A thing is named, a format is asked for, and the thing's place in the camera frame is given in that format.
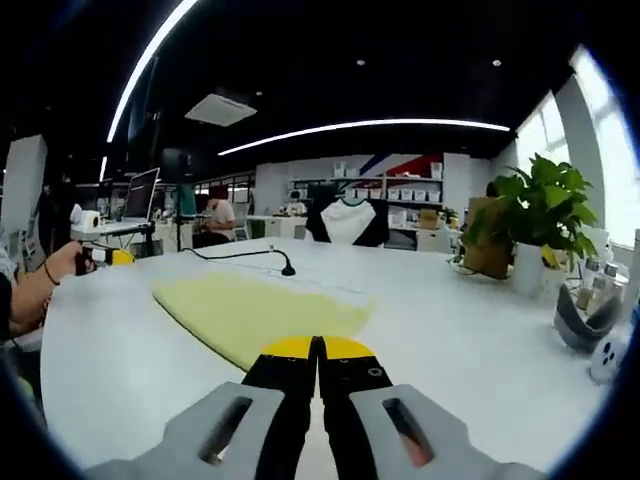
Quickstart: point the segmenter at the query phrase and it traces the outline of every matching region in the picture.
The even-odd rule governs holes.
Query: black ceiling
[[[78,180],[95,180],[106,152],[113,159],[111,173],[122,165],[128,116],[115,146],[107,148],[113,112],[139,54],[179,2],[60,3],[66,14],[43,15],[42,23],[50,25],[47,41],[41,34],[18,52],[18,94],[9,96],[8,121],[14,135],[44,130],[57,161],[71,154]],[[223,157],[217,152],[356,120],[451,118],[516,128],[570,74],[567,60],[581,40],[575,15],[558,2],[449,2],[439,11],[431,2],[410,10],[386,3],[384,12],[356,3],[348,11],[344,3],[264,3],[200,0],[159,50],[148,103],[149,112],[162,112],[158,151],[180,147],[195,153],[211,175],[348,153],[459,151],[493,158],[513,133],[368,127]],[[357,65],[359,59],[365,65]],[[494,59],[502,65],[494,67]],[[219,91],[258,113],[227,128],[183,118]],[[135,168],[149,161],[152,128],[149,119],[137,140]]]

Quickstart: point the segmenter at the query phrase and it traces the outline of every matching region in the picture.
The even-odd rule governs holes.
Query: desk
[[[202,251],[269,244],[298,271],[282,282],[372,299],[374,314],[354,338],[394,383],[413,384],[465,421],[474,445],[496,460],[548,470],[607,392],[588,378],[588,359],[564,347],[553,309],[505,283],[457,274],[450,255],[277,238]],[[242,379],[154,302],[150,281],[221,269],[278,276],[281,268],[279,255],[222,263],[183,252],[65,278],[49,307],[41,369],[47,422],[63,448],[82,467],[134,458],[160,441],[173,416],[220,383]],[[321,457],[303,452],[301,468]]]
[[[264,222],[265,237],[295,238],[296,227],[305,226],[307,217],[275,217],[272,215],[247,215],[247,222],[262,221]],[[247,230],[249,238],[251,235],[250,227]]]
[[[153,252],[153,232],[155,231],[154,222],[117,222],[99,225],[95,230],[85,231],[71,226],[71,239],[81,242],[94,242],[101,238],[123,237],[125,235],[140,234],[144,236],[148,254]]]
[[[175,223],[156,223],[152,232],[153,240],[162,240],[162,246],[164,253],[177,252],[178,247],[176,244],[176,224]],[[125,233],[118,232],[117,234],[100,233],[99,235],[83,234],[82,232],[73,231],[72,238],[74,240],[89,240],[98,241],[101,244],[107,245],[113,248],[122,248],[122,246],[130,246],[133,243],[142,243],[147,241],[146,231],[129,230]],[[185,222],[180,227],[180,236],[182,237],[182,248],[191,248],[193,228],[191,222]]]

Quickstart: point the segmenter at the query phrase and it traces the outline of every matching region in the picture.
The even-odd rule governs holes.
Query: yellow cloth
[[[265,346],[284,337],[351,337],[372,310],[228,273],[157,284],[153,296],[199,340],[245,371]]]

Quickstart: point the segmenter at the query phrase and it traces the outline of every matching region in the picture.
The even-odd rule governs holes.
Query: dark hair
[[[486,191],[486,196],[487,197],[491,197],[491,198],[497,198],[499,197],[498,195],[498,189],[496,188],[496,184],[493,182],[489,182],[487,184],[487,191]]]

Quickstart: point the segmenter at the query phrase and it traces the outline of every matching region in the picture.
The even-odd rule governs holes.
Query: shelf
[[[293,178],[294,183],[310,183],[310,182],[381,182],[384,177],[328,177],[328,178]]]
[[[387,181],[402,181],[402,182],[429,182],[429,183],[442,183],[442,179],[427,178],[427,177],[387,177]]]
[[[441,207],[442,206],[442,202],[429,202],[428,200],[425,201],[419,201],[419,200],[389,200],[387,199],[388,203],[395,203],[398,205],[429,205],[432,207]]]
[[[426,183],[442,183],[442,179],[426,178],[426,177],[326,177],[326,178],[293,178],[294,183],[311,183],[311,182],[382,182],[391,180],[397,182],[426,182]]]

